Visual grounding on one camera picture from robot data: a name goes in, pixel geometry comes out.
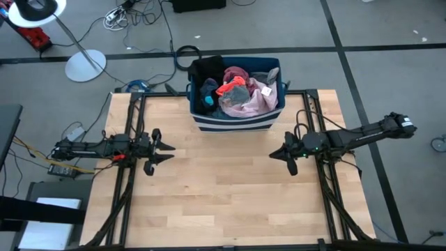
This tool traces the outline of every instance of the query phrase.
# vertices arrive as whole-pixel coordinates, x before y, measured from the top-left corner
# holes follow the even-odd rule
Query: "black floor stripe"
[[[364,104],[362,103],[359,91],[353,78],[353,74],[348,64],[346,53],[342,47],[341,39],[339,38],[339,34],[337,33],[336,25],[333,21],[333,17],[330,12],[330,8],[328,7],[327,0],[321,0],[321,4],[323,12],[325,14],[325,18],[327,19],[327,23],[330,28],[330,33],[333,37],[334,45],[336,46],[337,53],[339,55],[339,60],[341,61],[342,68],[346,76],[348,87],[350,88],[353,101],[355,102],[356,110],[360,117],[361,124],[369,124],[369,119],[367,118]],[[399,215],[397,203],[395,202],[389,179],[387,178],[387,174],[385,173],[384,164],[378,150],[378,145],[376,143],[370,144],[369,149],[371,158],[375,164],[376,173],[378,174],[378,180],[381,185],[381,190],[384,194],[385,203],[387,204],[387,209],[390,214],[390,219],[392,221],[395,234],[397,235],[399,241],[408,243],[406,231],[404,230],[404,225],[401,220],[401,216]]]
[[[201,53],[204,56],[214,55],[241,55],[241,54],[272,54],[272,53],[303,53],[303,52],[336,52],[335,47],[268,47],[268,48],[252,48],[252,49],[229,49],[229,50],[203,50]],[[172,55],[162,52],[156,53],[134,53],[134,54],[108,54],[105,55],[107,60],[121,60],[121,59],[159,59],[169,58]],[[196,56],[194,52],[185,52],[180,56]],[[70,59],[69,56],[50,56],[39,59],[34,58],[19,58],[19,59],[0,59],[0,63],[14,64],[14,63],[54,63],[66,62]]]
[[[428,50],[445,49],[446,43],[419,44],[419,45],[371,45],[371,46],[343,46],[345,52],[376,52],[397,50]]]
[[[345,46],[345,52],[375,52],[375,51],[398,51],[398,50],[428,50],[446,49],[446,43],[419,44],[419,45],[370,45],[370,46]],[[241,55],[241,54],[272,54],[272,53],[308,53],[308,52],[337,52],[336,47],[266,47],[249,49],[228,49],[228,50],[204,50],[204,56],[214,55]],[[161,59],[171,57],[170,54],[156,53],[134,53],[134,54],[108,54],[107,60],[122,59]],[[195,56],[193,52],[186,52],[181,56]],[[49,56],[39,59],[38,57],[0,59],[0,64],[16,63],[58,63],[66,62],[69,56]]]

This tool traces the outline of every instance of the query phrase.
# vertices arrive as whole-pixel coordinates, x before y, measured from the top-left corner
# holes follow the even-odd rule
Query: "wooden table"
[[[336,91],[318,92],[323,113],[344,126]],[[107,135],[124,132],[129,99],[130,94],[113,95]],[[175,158],[156,167],[154,176],[145,175],[145,160],[138,162],[125,246],[310,244],[317,238],[329,243],[314,158],[300,158],[299,174],[290,176],[285,162],[268,157],[282,145],[284,132],[293,130],[295,113],[303,108],[302,96],[289,95],[271,129],[215,134],[199,131],[186,98],[148,98],[146,132],[161,129],[162,141],[177,150],[169,152]],[[300,116],[305,123],[305,113]],[[348,154],[344,159],[354,162]],[[98,166],[107,164],[108,160],[100,160]],[[374,237],[356,168],[340,162],[336,170],[346,210]],[[107,169],[95,178],[81,244],[91,240],[110,212],[116,173],[117,168]],[[333,211],[341,237],[339,217]],[[116,221],[115,242],[121,220],[119,216]]]

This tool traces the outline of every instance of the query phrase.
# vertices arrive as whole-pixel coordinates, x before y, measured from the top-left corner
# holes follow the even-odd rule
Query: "striped basket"
[[[254,58],[254,57],[224,57],[223,62],[226,67],[238,66],[245,69],[249,73],[253,72],[269,72],[271,69],[279,67],[279,59],[274,58]],[[280,112],[285,107],[285,88],[282,83],[282,74],[279,71],[277,75],[277,99],[278,104],[274,111],[266,114],[253,116],[246,119],[215,119],[211,116],[204,116],[195,113],[194,100],[197,89],[194,80],[190,79],[190,92],[186,90],[187,99],[190,101],[190,113],[197,122],[198,127],[203,132],[233,132],[233,131],[252,131],[252,130],[266,130],[270,128]]]

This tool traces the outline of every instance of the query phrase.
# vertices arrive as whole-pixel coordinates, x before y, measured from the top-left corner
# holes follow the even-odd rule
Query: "white cable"
[[[118,15],[117,17],[107,19],[107,17],[112,17],[116,14]],[[109,31],[120,31],[128,25],[126,12],[120,6],[114,8],[105,14],[105,18],[102,23],[104,24],[104,28]]]

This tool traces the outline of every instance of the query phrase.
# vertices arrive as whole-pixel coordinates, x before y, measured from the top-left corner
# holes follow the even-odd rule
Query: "white stripe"
[[[212,128],[212,129],[250,129],[250,128],[256,128],[259,126],[267,126],[272,125],[276,121],[276,119],[270,119],[268,121],[259,122],[259,123],[252,123],[248,125],[213,125],[213,124],[207,124],[207,123],[197,123],[199,127],[201,128]]]
[[[203,133],[228,133],[228,132],[256,132],[256,131],[261,131],[261,130],[268,130],[269,128],[265,128],[265,129],[243,129],[243,130],[228,130],[228,131],[221,131],[221,132],[215,132],[215,131],[201,131]]]
[[[280,113],[282,109],[276,109],[272,112],[268,112],[267,114],[263,114],[263,115],[259,115],[259,116],[255,116],[255,117],[251,117],[251,118],[246,118],[246,119],[214,119],[211,116],[202,116],[202,115],[196,115],[196,114],[192,114],[192,116],[194,118],[199,118],[199,119],[205,119],[205,120],[209,120],[209,121],[216,121],[216,122],[228,122],[228,121],[234,121],[234,122],[245,122],[245,121],[252,121],[252,120],[256,120],[256,119],[263,119],[265,117],[271,116],[273,114],[277,114]]]

